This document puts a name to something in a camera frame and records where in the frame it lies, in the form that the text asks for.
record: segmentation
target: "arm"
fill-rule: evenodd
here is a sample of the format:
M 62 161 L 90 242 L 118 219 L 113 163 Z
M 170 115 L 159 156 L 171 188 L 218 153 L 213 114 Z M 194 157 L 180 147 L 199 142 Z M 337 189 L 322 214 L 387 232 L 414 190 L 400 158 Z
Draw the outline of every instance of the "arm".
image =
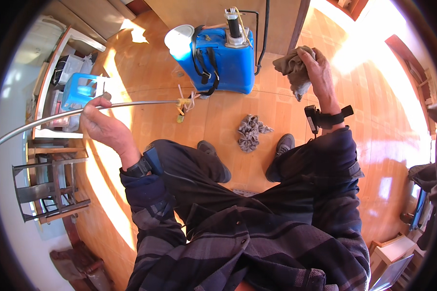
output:
M 308 69 L 314 94 L 319 100 L 321 113 L 341 112 L 335 96 L 328 60 L 314 48 L 316 60 L 306 51 L 298 55 Z M 357 162 L 356 143 L 345 123 L 322 131 L 312 142 L 314 156 L 314 214 L 312 224 L 338 239 L 359 261 L 370 276 L 369 252 L 361 237 L 359 217 L 358 178 L 364 177 Z
M 81 123 L 89 136 L 113 148 L 120 156 L 122 169 L 133 166 L 141 158 L 130 130 L 119 120 L 99 112 L 95 106 L 109 108 L 112 103 L 97 97 L 87 103 Z M 131 206 L 133 222 L 138 226 L 137 258 L 127 290 L 137 290 L 154 264 L 166 253 L 186 244 L 181 225 L 173 213 L 174 198 L 157 175 L 128 177 L 120 172 L 126 199 Z

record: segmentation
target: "blue plastic stool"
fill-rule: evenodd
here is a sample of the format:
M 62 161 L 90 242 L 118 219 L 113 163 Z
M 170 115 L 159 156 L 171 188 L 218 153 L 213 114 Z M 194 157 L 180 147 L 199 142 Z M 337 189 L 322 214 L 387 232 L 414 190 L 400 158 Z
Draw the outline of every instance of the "blue plastic stool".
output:
M 94 97 L 104 92 L 106 77 L 90 75 L 87 73 L 74 73 L 65 85 L 63 90 L 63 110 L 75 110 L 83 108 Z

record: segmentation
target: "cuff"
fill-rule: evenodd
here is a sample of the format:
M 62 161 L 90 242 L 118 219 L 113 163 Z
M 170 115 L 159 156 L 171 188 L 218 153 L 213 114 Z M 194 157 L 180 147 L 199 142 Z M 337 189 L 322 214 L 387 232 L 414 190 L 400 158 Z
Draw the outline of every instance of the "cuff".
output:
M 133 178 L 120 172 L 120 179 L 125 187 L 126 200 L 132 208 L 154 205 L 167 196 L 163 180 L 157 175 Z

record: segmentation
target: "dark pants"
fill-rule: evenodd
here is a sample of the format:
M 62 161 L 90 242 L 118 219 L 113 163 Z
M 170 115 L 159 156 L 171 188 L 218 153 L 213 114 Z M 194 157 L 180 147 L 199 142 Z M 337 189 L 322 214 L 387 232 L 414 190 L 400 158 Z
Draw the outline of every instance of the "dark pants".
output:
M 311 161 L 302 154 L 307 144 L 275 158 L 271 167 L 281 183 L 252 197 L 235 194 L 216 183 L 223 180 L 224 170 L 215 156 L 169 140 L 156 140 L 151 144 L 166 172 L 162 175 L 165 186 L 175 197 L 175 211 L 185 223 L 196 203 L 214 212 L 233 205 L 264 207 L 275 214 L 311 224 L 314 188 L 303 179 L 312 169 Z

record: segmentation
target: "black shoulder strap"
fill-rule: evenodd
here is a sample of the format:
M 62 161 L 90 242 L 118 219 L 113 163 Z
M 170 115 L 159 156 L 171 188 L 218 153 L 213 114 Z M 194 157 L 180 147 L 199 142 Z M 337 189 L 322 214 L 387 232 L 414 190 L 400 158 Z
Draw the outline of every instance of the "black shoulder strap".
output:
M 202 73 L 199 71 L 198 65 L 196 64 L 196 57 L 198 56 L 198 52 L 196 49 L 196 42 L 198 40 L 198 35 L 199 32 L 201 32 L 202 27 L 204 25 L 199 25 L 198 27 L 196 27 L 194 29 L 194 33 L 191 37 L 191 41 L 192 41 L 192 50 L 191 50 L 191 54 L 192 54 L 192 63 L 194 64 L 194 69 L 196 70 L 196 73 L 198 73 L 199 76 L 202 77 L 202 83 L 203 84 L 207 84 L 207 79 L 210 79 L 210 77 L 212 76 L 209 72 L 207 72 L 207 70 L 205 69 L 205 65 L 204 65 L 204 59 L 202 58 L 202 55 L 200 57 L 198 57 L 198 61 L 202 66 Z
M 209 89 L 209 91 L 207 91 L 205 93 L 199 92 L 201 95 L 204 95 L 204 96 L 212 95 L 212 93 L 214 93 L 214 91 L 217 89 L 217 87 L 219 86 L 219 83 L 220 83 L 219 69 L 217 68 L 217 61 L 215 59 L 214 49 L 213 48 L 207 48 L 207 55 L 209 56 L 210 64 L 212 65 L 212 67 L 214 67 L 215 80 L 214 80 L 214 84 Z

